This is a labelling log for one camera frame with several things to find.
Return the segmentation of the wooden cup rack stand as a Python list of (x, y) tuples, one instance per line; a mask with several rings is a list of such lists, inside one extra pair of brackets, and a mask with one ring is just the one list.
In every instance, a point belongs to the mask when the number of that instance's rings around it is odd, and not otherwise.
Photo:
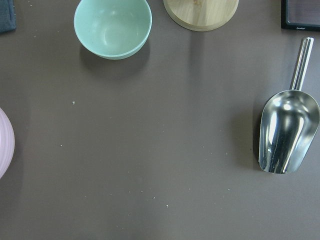
[(165, 10), (180, 26), (197, 32), (218, 29), (235, 14), (238, 0), (165, 0)]

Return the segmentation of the stainless steel ice scoop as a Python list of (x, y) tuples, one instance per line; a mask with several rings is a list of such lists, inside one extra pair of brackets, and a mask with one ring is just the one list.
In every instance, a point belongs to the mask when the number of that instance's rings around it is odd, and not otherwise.
[(302, 91), (314, 38), (301, 40), (290, 87), (265, 104), (260, 121), (258, 163), (273, 174), (296, 172), (317, 133), (320, 107)]

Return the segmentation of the pink bowl of ice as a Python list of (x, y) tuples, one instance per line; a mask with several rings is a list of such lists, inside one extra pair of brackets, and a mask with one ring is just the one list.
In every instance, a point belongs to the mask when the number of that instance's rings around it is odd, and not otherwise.
[(0, 109), (0, 177), (6, 173), (15, 150), (15, 135), (6, 113)]

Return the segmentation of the mint green bowl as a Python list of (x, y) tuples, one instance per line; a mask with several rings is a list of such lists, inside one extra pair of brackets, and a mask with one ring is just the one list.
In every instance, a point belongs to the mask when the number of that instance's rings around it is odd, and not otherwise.
[(121, 60), (144, 46), (152, 21), (145, 0), (82, 0), (76, 7), (73, 26), (88, 51), (101, 58)]

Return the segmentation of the black framed glass tray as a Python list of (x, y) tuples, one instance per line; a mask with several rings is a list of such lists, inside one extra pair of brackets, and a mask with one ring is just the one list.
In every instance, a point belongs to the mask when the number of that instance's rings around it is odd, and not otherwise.
[(282, 0), (281, 28), (301, 31), (320, 31), (319, 0)]

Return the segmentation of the grey folded cloth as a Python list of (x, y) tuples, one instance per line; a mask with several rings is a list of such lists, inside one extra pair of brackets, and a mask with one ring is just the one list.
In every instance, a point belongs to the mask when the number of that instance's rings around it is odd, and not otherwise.
[(0, 33), (16, 29), (16, 14), (13, 0), (0, 0)]

